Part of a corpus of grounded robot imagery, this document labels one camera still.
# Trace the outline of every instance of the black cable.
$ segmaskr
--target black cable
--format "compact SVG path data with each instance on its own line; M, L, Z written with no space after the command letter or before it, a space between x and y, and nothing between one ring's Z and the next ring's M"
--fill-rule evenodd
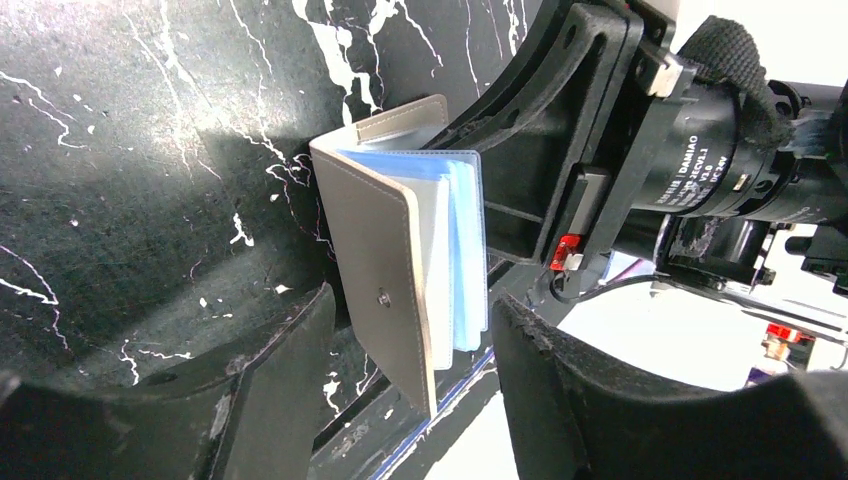
M619 282L621 280L624 280L625 278L630 277L630 274L633 273L634 271L636 271L637 268L642 266L643 263L645 263L645 261L642 260L641 258L636 259L636 261L631 263L629 267L622 270L618 275L612 277L612 279L610 281L608 281L607 283L608 284L609 283L616 283L616 282Z
M578 304L587 300L591 300L605 293L609 293L613 290L617 290L619 288L629 287L631 285L637 285L639 283L655 282L659 279L660 276L653 273L649 275L636 275L635 277L626 278L618 282L608 283L603 286L595 287L577 298L563 298L561 295L559 295L558 289L554 286L554 282L556 281L556 279L554 279L551 281L551 295L553 295L554 298L556 298L562 303L569 305Z
M560 295L560 292L562 292L562 289L565 288L565 285L557 285L557 283L562 283L562 282L565 282L565 273L564 272L555 273L554 278L551 279L551 283L550 283L551 295L559 303L564 303L564 304L568 305L574 299L573 298L565 298L562 295Z
M838 367L830 366L831 370L842 370L845 368L845 364L848 363L848 346L845 346L845 353L842 355L842 363L839 364Z

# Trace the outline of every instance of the red component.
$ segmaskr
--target red component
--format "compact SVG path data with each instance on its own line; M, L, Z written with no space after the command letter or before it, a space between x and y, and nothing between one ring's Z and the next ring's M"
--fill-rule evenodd
M795 330L794 328L782 327L780 325L775 325L774 323L770 323L766 332L774 335L776 337L782 338L787 342L796 343L801 340L801 332Z
M551 270L561 272L565 268L565 259L575 252L575 249L580 245L580 235L567 233L559 239L557 248L554 251L554 258L551 260Z

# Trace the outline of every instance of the card holder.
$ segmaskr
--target card holder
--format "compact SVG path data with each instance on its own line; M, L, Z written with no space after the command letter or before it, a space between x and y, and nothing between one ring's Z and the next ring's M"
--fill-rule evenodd
M479 155L416 150L447 121L437 95L310 142L354 333L431 415L434 370L488 328Z

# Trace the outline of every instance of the stitching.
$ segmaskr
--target stitching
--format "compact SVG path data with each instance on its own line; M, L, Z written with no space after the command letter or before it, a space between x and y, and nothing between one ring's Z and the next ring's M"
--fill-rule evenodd
M368 137L367 140L360 139L359 144L360 145L363 145L363 144L367 145L367 144L371 144L371 143L378 143L378 142L383 141L383 140L388 139L388 138L397 138L397 137L401 137L403 135L406 135L408 133L416 132L418 130L421 130L424 127L441 127L441 126L442 126L442 124L428 122L426 124L419 125L417 127L412 127L408 130L395 130L393 132L385 133L383 135Z
M325 162L328 165L333 166L334 168L336 168L338 170L341 170L343 173L346 173L346 174L350 175L351 177L356 178L359 181L365 182L368 186L370 186L374 190L377 190L378 192L382 193L383 195L391 198L393 201L403 205L402 200L395 197L391 193L384 191L379 186L375 185L367 177L362 177L360 175L357 175L354 172L351 172L349 170L346 170L346 169L340 167L339 165L336 165L335 162L332 162L332 161L329 161L329 160L326 160L326 159L322 159L321 157L322 157L322 155L319 155L318 159ZM407 225L409 224L409 217L407 216L406 209L404 209L403 222ZM409 235L404 235L404 243L405 243L406 250L408 252L411 252L412 248L409 245ZM409 289L409 299L411 300L410 304L412 305L412 308L415 309L415 312L418 314L418 316L420 316L421 312L418 311L418 304L415 300L415 291L412 287L413 280L412 280L411 255L407 258L407 261L406 261L406 272L407 272L407 275L408 275L408 278L409 278L409 285L410 285L410 289ZM424 352L421 350L421 345L423 343L423 340L421 338L421 328L415 328L415 336L418 339L416 346L418 347L418 369L419 369L419 371L421 371L421 393L423 393L424 397L429 401L430 396L427 394L426 372L424 372Z
M359 132L359 134L360 134L360 140L361 140L362 134L363 134L363 133L365 133L366 131L368 131L368 129L374 128L374 127L376 127L377 125L382 125L382 124L384 124L384 123L386 123L386 122L390 122L390 121L392 121L392 120L394 120L394 119L396 119L396 118L400 118L400 117L404 117L404 116L406 116L406 115L410 115L412 112L414 112L414 111L416 111L416 110L421 110L422 108L428 108L428 107L431 107L431 106L433 106L433 105L436 105L436 106L438 106L438 107L439 107L439 114L441 115L442 123L445 123L445 121L447 120L447 118L446 118L446 115L445 115L445 108L444 108L444 106L442 105L442 102L439 102L439 101L437 101L437 100L433 100L433 101L429 101L429 102L426 102L426 103L424 103L424 104L421 104L421 105L419 105L419 106L417 106L417 107L411 108L411 109L409 109L409 110L405 110L405 111L403 111L403 112L399 112L399 113L395 113L395 114L393 114L393 115L389 115L388 117L386 117L386 118L384 118L384 119L382 119L382 120L380 120L380 121L377 121L377 122L374 122L374 123L370 123L370 124L365 125L365 126L363 126L363 127L357 127L357 129L356 129L356 130Z

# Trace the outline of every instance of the screw hole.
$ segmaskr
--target screw hole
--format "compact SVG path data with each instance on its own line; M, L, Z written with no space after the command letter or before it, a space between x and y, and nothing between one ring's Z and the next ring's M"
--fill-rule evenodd
M574 37L577 35L577 27L573 26L568 29L568 32L565 33L565 40L562 41L562 48L568 48L571 45L571 42L574 41Z
M148 386L162 385L163 383L173 382L176 379L177 379L176 373L159 372L159 373L154 373L153 375L147 377L147 380L145 380L145 383L147 383Z
M645 73L645 59L642 58L639 60L639 63L636 64L636 71L634 72L637 77L641 77L643 73Z
M765 193L771 190L771 187L773 185L774 183L771 180L763 180L762 182L754 186L754 191L757 193Z
M509 112L509 115L506 116L503 123L501 124L502 130L508 130L515 126L515 121L518 120L518 109Z

